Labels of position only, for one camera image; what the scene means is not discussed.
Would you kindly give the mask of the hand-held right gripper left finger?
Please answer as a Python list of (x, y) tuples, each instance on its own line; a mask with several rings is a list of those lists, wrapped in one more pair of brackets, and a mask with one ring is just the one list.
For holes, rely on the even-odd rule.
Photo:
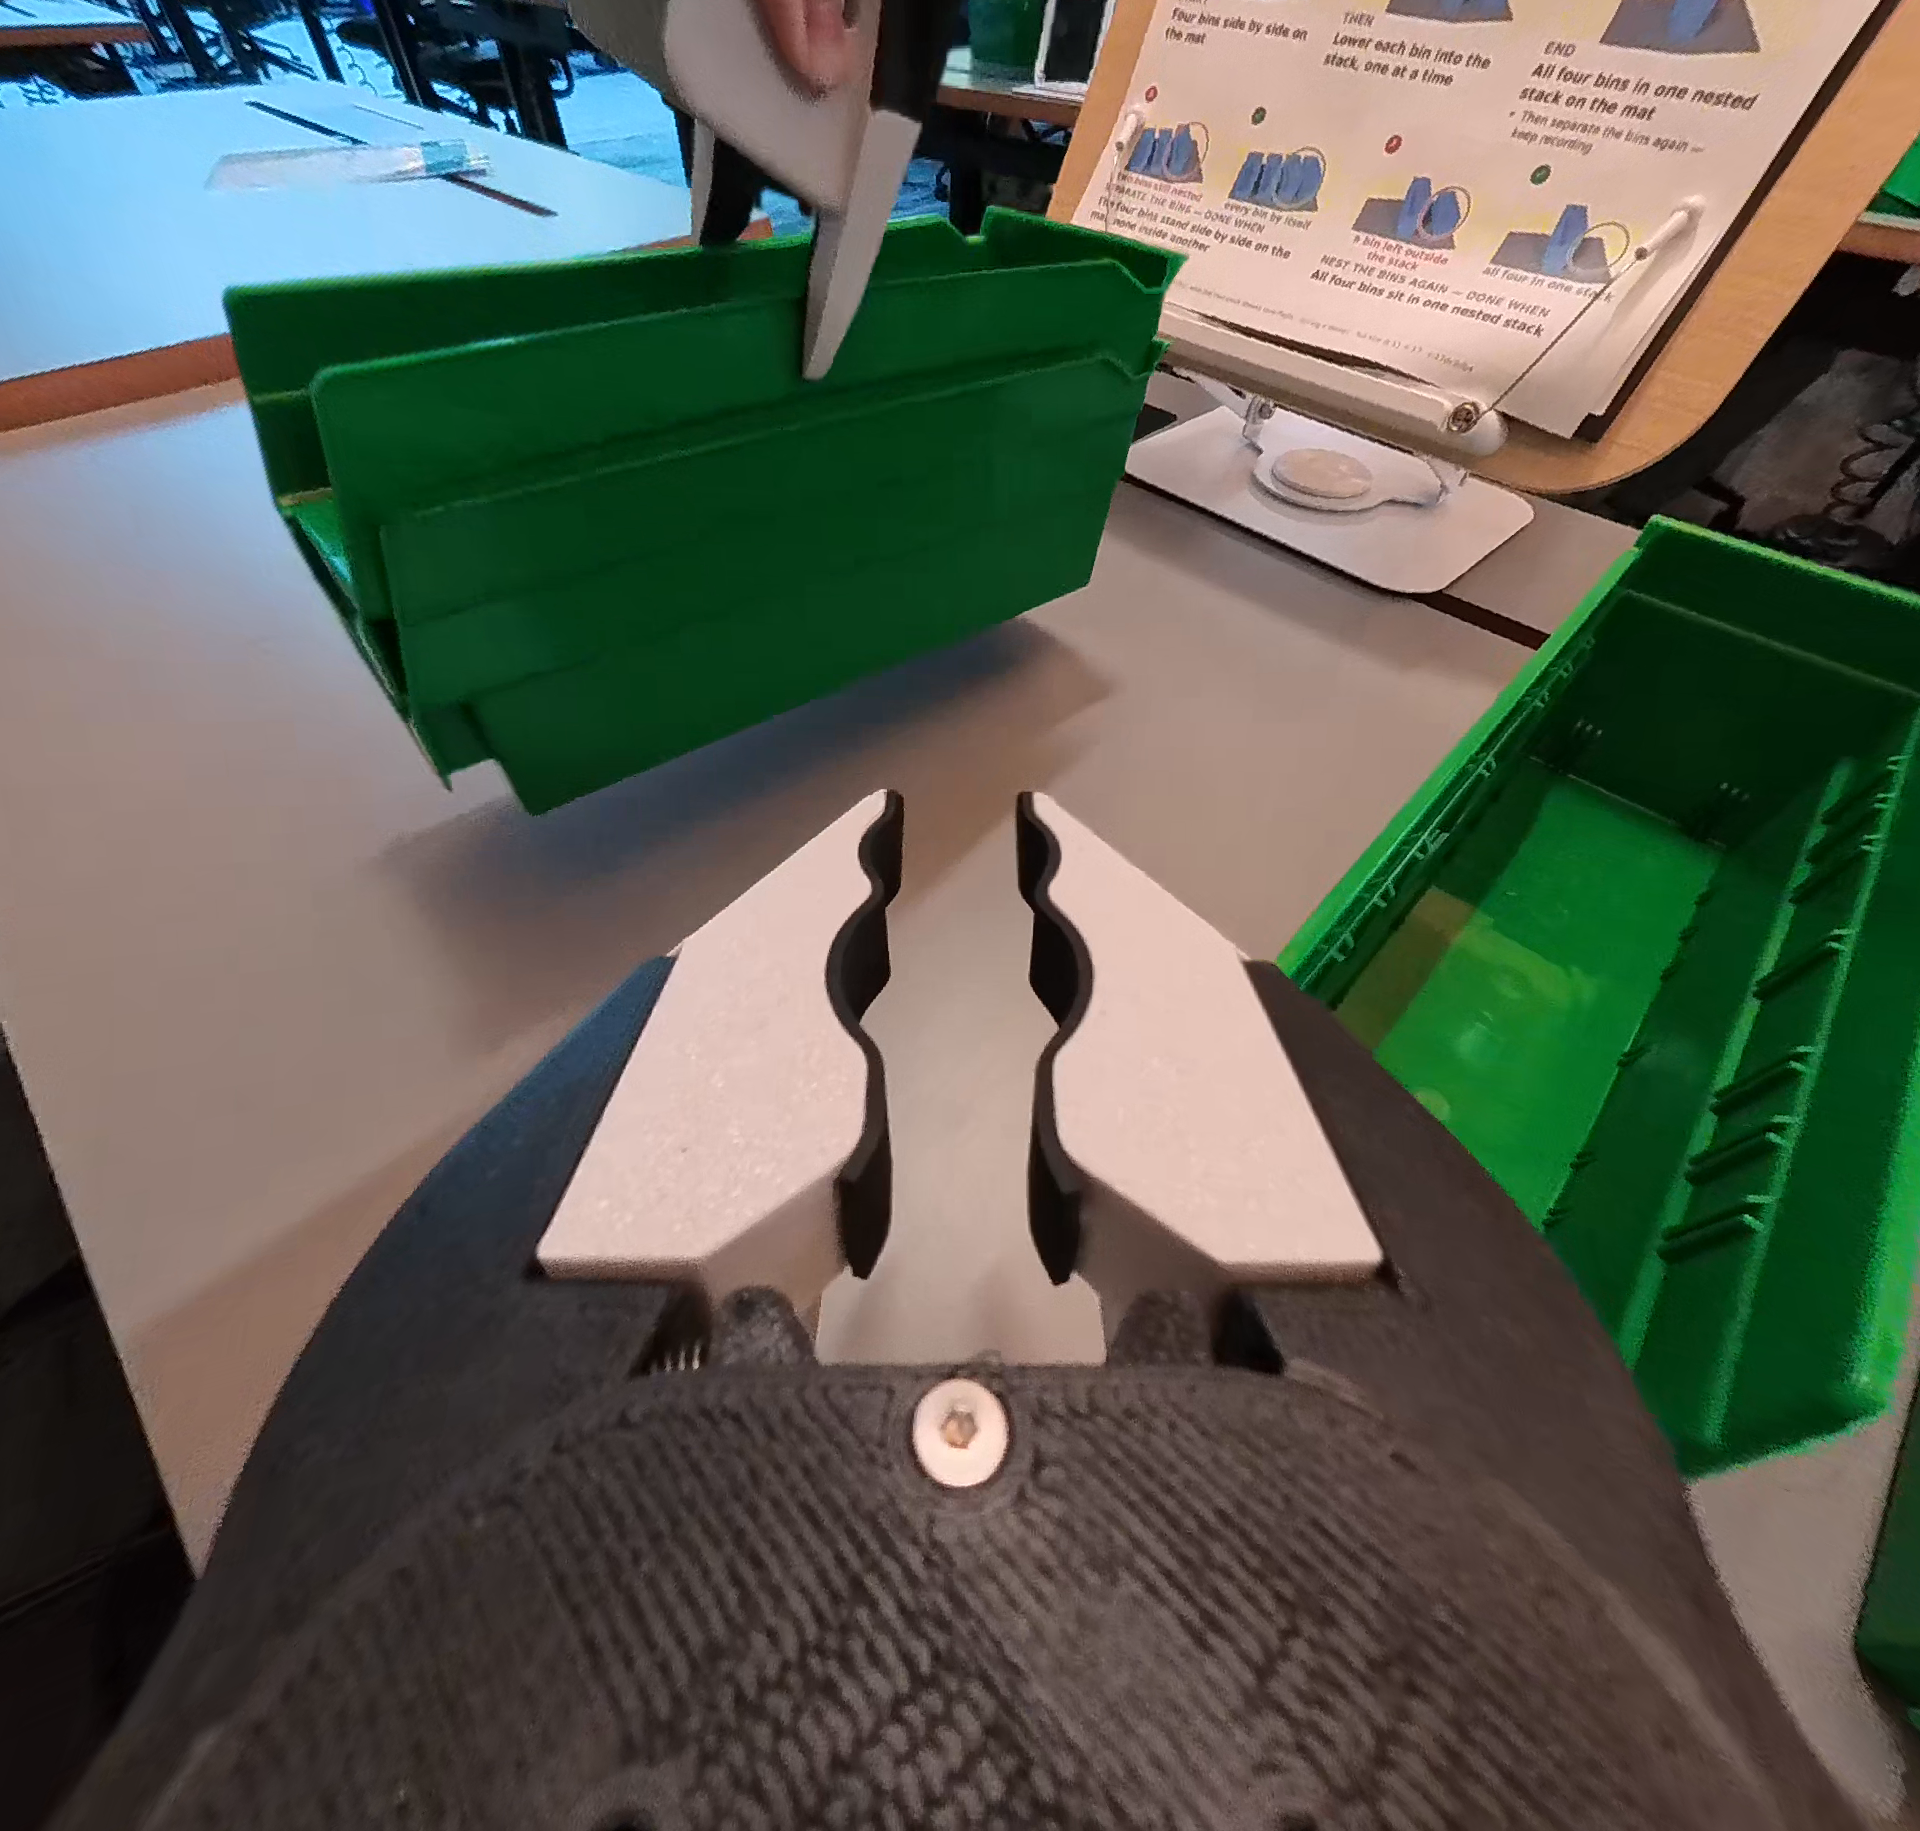
[(539, 1237), (553, 1280), (705, 1301), (822, 1301), (885, 1247), (885, 1071), (864, 1011), (890, 978), (904, 800), (877, 789), (671, 955)]

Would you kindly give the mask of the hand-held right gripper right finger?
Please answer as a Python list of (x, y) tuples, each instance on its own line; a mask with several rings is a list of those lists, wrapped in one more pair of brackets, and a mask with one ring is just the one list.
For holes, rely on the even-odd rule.
[(1346, 1288), (1384, 1247), (1254, 967), (1046, 793), (1015, 801), (1035, 1066), (1027, 1221), (1099, 1301)]

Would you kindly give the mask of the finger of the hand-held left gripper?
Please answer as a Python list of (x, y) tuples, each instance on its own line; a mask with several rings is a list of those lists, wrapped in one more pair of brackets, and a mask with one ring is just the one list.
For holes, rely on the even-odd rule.
[(745, 234), (755, 213), (755, 163), (690, 115), (686, 115), (686, 184), (697, 246), (729, 246)]
[(809, 96), (792, 84), (753, 0), (667, 0), (664, 57), (686, 115), (815, 210), (806, 380), (823, 380), (864, 301), (924, 116), (924, 0), (855, 0), (862, 74)]

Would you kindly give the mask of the grey neighbour desk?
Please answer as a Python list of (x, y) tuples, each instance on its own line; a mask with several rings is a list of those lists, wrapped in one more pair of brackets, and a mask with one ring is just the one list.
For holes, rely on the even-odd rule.
[[(467, 142), (449, 179), (228, 189), (227, 159)], [(228, 286), (689, 238), (689, 192), (331, 82), (95, 96), (3, 123), (3, 428), (231, 380)]]

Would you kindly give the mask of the wooden table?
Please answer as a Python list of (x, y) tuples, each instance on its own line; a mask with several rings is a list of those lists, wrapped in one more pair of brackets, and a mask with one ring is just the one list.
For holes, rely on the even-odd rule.
[(1046, 129), (1074, 129), (1082, 87), (1043, 87), (996, 66), (976, 66), (969, 48), (952, 48), (936, 92), (943, 111), (992, 119), (1032, 121)]

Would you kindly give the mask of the clear display stand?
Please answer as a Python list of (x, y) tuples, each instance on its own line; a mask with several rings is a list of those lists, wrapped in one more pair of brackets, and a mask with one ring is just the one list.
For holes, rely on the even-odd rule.
[(1084, 92), (1091, 84), (1114, 11), (1116, 0), (1043, 0), (1032, 82), (1047, 90)]

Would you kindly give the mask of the clear plastic sheet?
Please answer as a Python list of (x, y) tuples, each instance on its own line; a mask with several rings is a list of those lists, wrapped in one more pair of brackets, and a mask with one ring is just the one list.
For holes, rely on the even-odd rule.
[(469, 184), (491, 173), (464, 139), (311, 142), (227, 153), (206, 175), (208, 192), (340, 190), (349, 186)]

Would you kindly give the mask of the white stand base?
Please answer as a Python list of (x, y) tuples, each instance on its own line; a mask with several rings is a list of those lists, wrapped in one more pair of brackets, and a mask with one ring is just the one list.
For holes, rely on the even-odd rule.
[(1387, 596), (1451, 589), (1535, 517), (1457, 455), (1445, 399), (1373, 380), (1331, 409), (1309, 392), (1156, 373), (1126, 482)]

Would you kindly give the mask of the printed instruction sheet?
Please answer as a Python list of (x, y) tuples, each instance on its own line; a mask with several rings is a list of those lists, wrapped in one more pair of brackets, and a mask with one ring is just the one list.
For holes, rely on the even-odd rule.
[(1899, 0), (1149, 0), (1082, 227), (1167, 306), (1571, 437)]

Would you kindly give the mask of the wooden board stand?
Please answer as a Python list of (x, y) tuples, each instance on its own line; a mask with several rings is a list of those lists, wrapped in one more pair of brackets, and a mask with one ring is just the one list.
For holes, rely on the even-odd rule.
[[(1108, 32), (1136, 39), (1149, 0), (1116, 0)], [(1066, 166), (1055, 181), (1053, 215), (1064, 225), (1088, 179), (1096, 152), (1078, 145), (1084, 111), (1111, 119), (1114, 60), (1102, 42), (1091, 90), (1080, 106)], [(1778, 181), (1766, 190), (1714, 273), (1678, 306), (1664, 343), (1643, 358), (1620, 401), (1594, 427), (1561, 437), (1479, 408), (1419, 380), (1380, 373), (1350, 358), (1299, 351), (1254, 333), (1220, 328), (1162, 309), (1172, 364), (1238, 389), (1309, 392), (1331, 409), (1334, 397), (1356, 401), (1373, 380), (1423, 384), (1445, 399), (1455, 453), (1523, 493), (1583, 493), (1647, 470), (1696, 437), (1734, 395), (1763, 345), (1853, 231), (1887, 167), (1915, 137), (1915, 0), (1899, 0), (1857, 64), (1831, 90)]]

